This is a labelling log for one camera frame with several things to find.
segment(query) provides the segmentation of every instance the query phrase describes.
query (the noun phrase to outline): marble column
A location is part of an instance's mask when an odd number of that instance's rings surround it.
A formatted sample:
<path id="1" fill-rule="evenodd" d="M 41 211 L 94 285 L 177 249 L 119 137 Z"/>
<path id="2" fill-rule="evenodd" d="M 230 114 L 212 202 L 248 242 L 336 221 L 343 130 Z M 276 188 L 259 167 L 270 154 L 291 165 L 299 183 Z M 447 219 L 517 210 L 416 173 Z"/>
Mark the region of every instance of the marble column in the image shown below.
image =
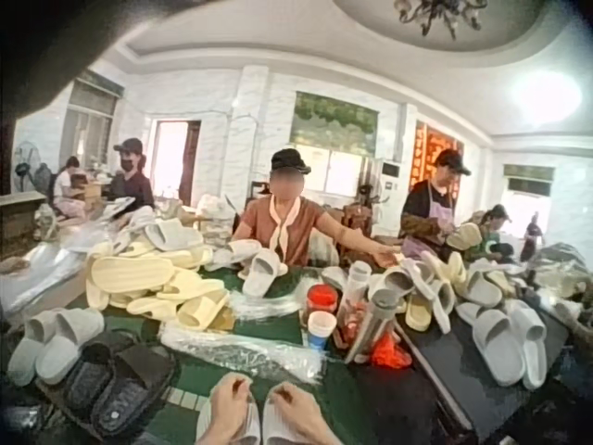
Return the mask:
<path id="1" fill-rule="evenodd" d="M 233 116 L 229 122 L 221 178 L 221 196 L 226 195 L 239 209 L 243 209 L 250 187 L 249 174 L 255 153 L 264 92 L 268 84 L 268 67 L 247 65 L 233 101 Z"/>

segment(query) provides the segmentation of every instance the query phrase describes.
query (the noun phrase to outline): woman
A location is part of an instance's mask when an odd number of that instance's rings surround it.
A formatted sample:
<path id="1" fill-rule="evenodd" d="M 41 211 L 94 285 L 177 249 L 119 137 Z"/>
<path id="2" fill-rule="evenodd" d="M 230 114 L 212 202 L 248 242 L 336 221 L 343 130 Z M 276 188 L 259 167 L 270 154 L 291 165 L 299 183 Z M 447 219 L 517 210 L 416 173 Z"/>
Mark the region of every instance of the woman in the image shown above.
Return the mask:
<path id="1" fill-rule="evenodd" d="M 142 154 L 142 142 L 135 137 L 127 139 L 119 146 L 114 146 L 120 152 L 120 166 L 123 174 L 117 174 L 111 181 L 111 199 L 118 197 L 133 197 L 134 202 L 124 212 L 138 210 L 143 206 L 155 207 L 152 187 L 142 170 L 146 157 Z"/>
<path id="2" fill-rule="evenodd" d="M 506 209 L 500 204 L 487 211 L 479 224 L 482 242 L 465 252 L 465 260 L 473 262 L 486 258 L 489 261 L 501 261 L 503 259 L 502 253 L 490 249 L 493 245 L 500 244 L 500 233 L 498 231 L 508 219 L 509 215 Z"/>
<path id="3" fill-rule="evenodd" d="M 541 243 L 546 244 L 544 240 L 544 234 L 542 233 L 541 229 L 537 225 L 537 213 L 531 217 L 531 222 L 527 225 L 527 230 L 525 231 L 525 244 L 523 246 L 523 250 L 521 251 L 521 262 L 526 262 L 531 260 L 531 257 L 534 256 L 536 253 L 536 246 L 537 246 L 537 239 L 541 236 Z"/>
<path id="4" fill-rule="evenodd" d="M 442 249 L 445 238 L 455 231 L 449 188 L 460 175 L 471 172 L 463 166 L 461 154 L 453 149 L 441 151 L 435 166 L 435 176 L 412 188 L 402 211 L 401 231 L 405 239 L 401 253 L 409 258 L 419 259 L 425 250 L 446 256 L 446 249 Z"/>
<path id="5" fill-rule="evenodd" d="M 86 217 L 82 200 L 74 199 L 84 194 L 80 188 L 72 188 L 71 175 L 79 171 L 81 163 L 75 156 L 70 156 L 54 183 L 54 206 L 69 218 Z"/>
<path id="6" fill-rule="evenodd" d="M 377 264 L 395 264 L 395 249 L 365 237 L 332 218 L 321 206 L 302 197 L 306 166 L 298 151 L 285 148 L 271 157 L 271 195 L 251 201 L 233 239 L 257 239 L 278 253 L 286 265 L 306 266 L 313 227 L 346 248 L 373 255 Z"/>

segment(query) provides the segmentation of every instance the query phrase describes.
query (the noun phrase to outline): black cap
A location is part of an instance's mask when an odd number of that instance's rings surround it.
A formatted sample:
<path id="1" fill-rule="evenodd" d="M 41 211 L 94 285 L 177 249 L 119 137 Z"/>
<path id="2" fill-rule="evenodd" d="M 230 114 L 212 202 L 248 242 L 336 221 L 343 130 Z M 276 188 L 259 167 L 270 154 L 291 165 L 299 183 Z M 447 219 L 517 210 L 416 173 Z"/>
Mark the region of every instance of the black cap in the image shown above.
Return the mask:
<path id="1" fill-rule="evenodd" d="M 113 146 L 115 151 L 125 151 L 134 155 L 142 155 L 142 141 L 137 137 L 126 139 L 118 146 Z"/>
<path id="2" fill-rule="evenodd" d="M 447 165 L 457 174 L 465 174 L 467 176 L 472 174 L 472 172 L 470 172 L 467 167 L 463 165 L 463 158 L 461 157 L 461 154 L 452 148 L 441 151 L 436 157 L 435 165 Z"/>
<path id="3" fill-rule="evenodd" d="M 271 157 L 271 170 L 295 169 L 302 174 L 311 173 L 311 167 L 305 165 L 298 150 L 294 148 L 283 148 Z"/>

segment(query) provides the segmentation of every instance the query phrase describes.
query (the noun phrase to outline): apron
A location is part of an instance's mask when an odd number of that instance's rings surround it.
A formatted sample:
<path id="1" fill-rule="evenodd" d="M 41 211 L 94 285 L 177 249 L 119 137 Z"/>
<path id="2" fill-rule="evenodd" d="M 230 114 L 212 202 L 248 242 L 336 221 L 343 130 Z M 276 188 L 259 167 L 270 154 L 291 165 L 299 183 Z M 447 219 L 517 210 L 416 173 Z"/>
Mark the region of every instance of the apron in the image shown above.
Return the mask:
<path id="1" fill-rule="evenodd" d="M 451 202 L 451 195 L 448 197 L 450 209 L 441 206 L 438 202 L 433 201 L 433 185 L 428 183 L 428 197 L 430 198 L 430 211 L 428 212 L 428 218 L 437 218 L 440 223 L 453 223 L 454 212 L 453 203 Z M 445 243 L 445 238 L 441 235 L 438 237 L 438 244 L 442 245 Z M 420 259 L 420 254 L 428 250 L 429 252 L 436 255 L 435 251 L 428 247 L 423 241 L 410 235 L 406 235 L 404 242 L 401 246 L 401 253 L 406 258 L 413 258 L 415 260 Z"/>

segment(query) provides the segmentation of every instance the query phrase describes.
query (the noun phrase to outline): brown shirt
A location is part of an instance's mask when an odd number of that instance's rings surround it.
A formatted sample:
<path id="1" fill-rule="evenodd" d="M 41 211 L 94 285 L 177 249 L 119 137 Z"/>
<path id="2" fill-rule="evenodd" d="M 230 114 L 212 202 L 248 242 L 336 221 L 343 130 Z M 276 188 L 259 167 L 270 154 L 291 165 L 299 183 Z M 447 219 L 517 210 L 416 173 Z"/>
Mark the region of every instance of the brown shirt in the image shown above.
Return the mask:
<path id="1" fill-rule="evenodd" d="M 270 215 L 270 201 L 272 195 L 255 199 L 247 204 L 247 209 L 241 222 L 251 227 L 251 236 L 257 239 L 265 248 L 270 246 L 270 238 L 276 228 L 276 222 Z M 300 210 L 295 221 L 289 225 L 288 249 L 286 258 L 282 259 L 282 251 L 278 248 L 276 253 L 281 255 L 281 260 L 288 266 L 306 266 L 309 259 L 309 237 L 317 220 L 325 210 L 313 201 L 302 197 Z"/>

